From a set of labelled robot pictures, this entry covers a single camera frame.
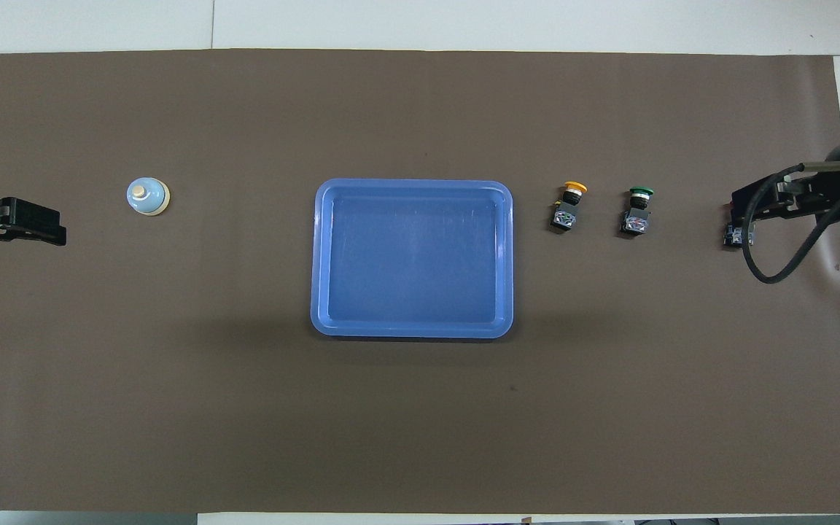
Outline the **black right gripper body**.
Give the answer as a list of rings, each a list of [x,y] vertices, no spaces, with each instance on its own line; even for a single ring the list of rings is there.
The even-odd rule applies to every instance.
[[[840,201],[840,174],[784,176],[777,184],[777,196],[785,204],[779,210],[780,218],[813,216],[819,222]]]

